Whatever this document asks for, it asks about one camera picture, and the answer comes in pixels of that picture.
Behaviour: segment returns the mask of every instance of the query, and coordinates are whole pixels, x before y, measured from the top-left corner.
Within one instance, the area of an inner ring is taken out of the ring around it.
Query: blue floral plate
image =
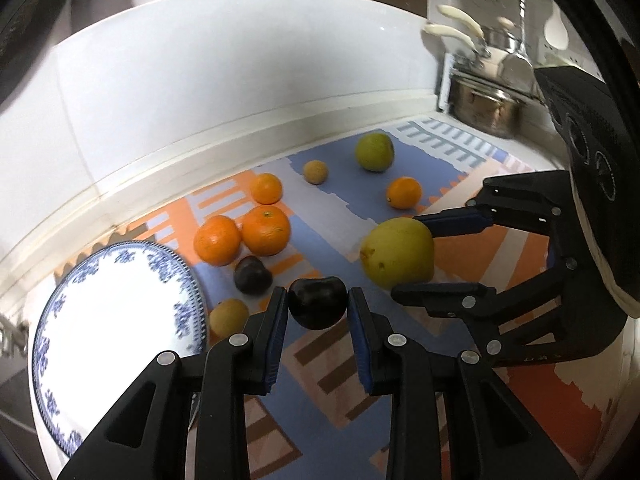
[[[31,379],[40,415],[69,457],[151,359],[206,349],[203,296],[171,249],[108,246],[78,264],[40,317]]]

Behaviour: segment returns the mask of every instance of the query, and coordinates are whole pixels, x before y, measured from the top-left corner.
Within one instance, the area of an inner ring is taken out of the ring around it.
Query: white spoon
[[[569,34],[562,22],[560,7],[553,2],[554,11],[545,23],[545,40],[553,48],[567,50],[569,48]]]

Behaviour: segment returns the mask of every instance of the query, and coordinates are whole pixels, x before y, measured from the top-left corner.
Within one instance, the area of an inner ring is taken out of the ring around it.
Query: colorful tablecloth
[[[383,130],[392,135],[394,165],[367,173],[354,160],[358,135],[334,140],[268,162],[175,200],[123,227],[55,273],[56,281],[86,254],[124,239],[151,239],[176,249],[194,268],[209,308],[226,298],[242,298],[258,312],[262,298],[243,297],[234,287],[232,266],[211,267],[193,250],[193,235],[208,217],[224,214],[238,223],[255,204],[249,185],[256,174],[276,174],[284,184],[278,204],[289,216],[292,237],[277,256],[265,258],[275,285],[309,276],[339,276],[361,286],[373,311],[394,329],[430,351],[457,355],[474,343],[460,320],[432,319],[404,308],[364,275],[358,259],[361,239],[379,222],[398,216],[385,200],[393,179],[420,181],[424,194],[416,213],[461,206],[485,177],[533,171],[524,160],[481,137],[431,118],[401,121]],[[321,186],[303,179],[310,160],[330,171]],[[494,226],[482,234],[436,241],[437,281],[473,281],[498,291],[545,268],[547,239]],[[601,355],[580,362],[499,369],[498,373],[536,417],[580,473],[606,429],[624,376],[623,337]],[[356,373],[346,321],[324,332],[308,332],[290,319],[274,392],[247,397],[247,441],[252,478],[289,480],[383,479],[388,455],[390,399],[364,394]],[[441,411],[444,478],[448,478],[446,420]],[[193,459],[192,450],[188,456]]]

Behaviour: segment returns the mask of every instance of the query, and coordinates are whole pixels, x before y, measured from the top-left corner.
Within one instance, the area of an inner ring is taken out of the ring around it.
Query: blue floral pattern
[[[146,255],[149,269],[158,274],[158,280],[161,283],[167,284],[175,280],[173,283],[179,285],[180,300],[173,305],[175,335],[179,340],[187,336],[190,338],[190,344],[186,347],[190,354],[202,352],[205,349],[207,325],[202,294],[189,267],[171,249],[141,240],[121,242],[104,247],[78,264],[58,284],[47,303],[36,329],[31,356],[31,379],[38,410],[50,435],[68,457],[76,452],[83,440],[79,431],[69,427],[68,423],[64,424],[64,415],[61,415],[61,412],[64,412],[64,406],[58,404],[54,391],[47,387],[49,380],[44,378],[49,365],[47,353],[51,346],[47,330],[50,326],[55,326],[52,320],[58,318],[62,307],[70,301],[68,298],[71,296],[66,292],[71,290],[72,284],[82,283],[87,277],[97,274],[100,262],[105,258],[108,258],[112,264],[126,264],[135,260],[136,253],[141,250]]]
[[[116,256],[116,259],[114,260],[114,262],[116,262],[117,264],[128,264],[129,262],[132,262],[135,259],[135,257],[136,255],[133,251],[129,251],[128,249],[123,249],[118,252],[118,256]]]
[[[59,415],[60,410],[58,409],[58,403],[56,402],[51,390],[47,390],[44,393],[44,398],[47,399],[47,411],[49,412],[49,415]]]
[[[90,258],[86,259],[80,265],[78,265],[73,271],[73,278],[71,283],[82,283],[86,280],[87,276],[93,276],[96,272],[98,272],[98,268],[100,267],[100,260],[96,258],[92,260]]]
[[[182,339],[191,334],[189,320],[191,319],[191,305],[188,303],[174,304],[175,335]]]

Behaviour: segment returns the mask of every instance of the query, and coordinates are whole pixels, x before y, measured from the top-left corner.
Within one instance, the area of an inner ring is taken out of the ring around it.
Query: tangerine
[[[281,209],[259,205],[242,220],[242,241],[257,256],[273,256],[289,243],[291,224]]]
[[[256,176],[250,186],[251,196],[258,204],[275,204],[282,198],[282,183],[271,173]]]
[[[396,178],[386,188],[386,201],[395,209],[411,209],[420,202],[422,187],[410,176]]]
[[[203,262],[223,267],[236,259],[242,236],[231,218],[213,216],[201,225],[193,238],[193,249]]]

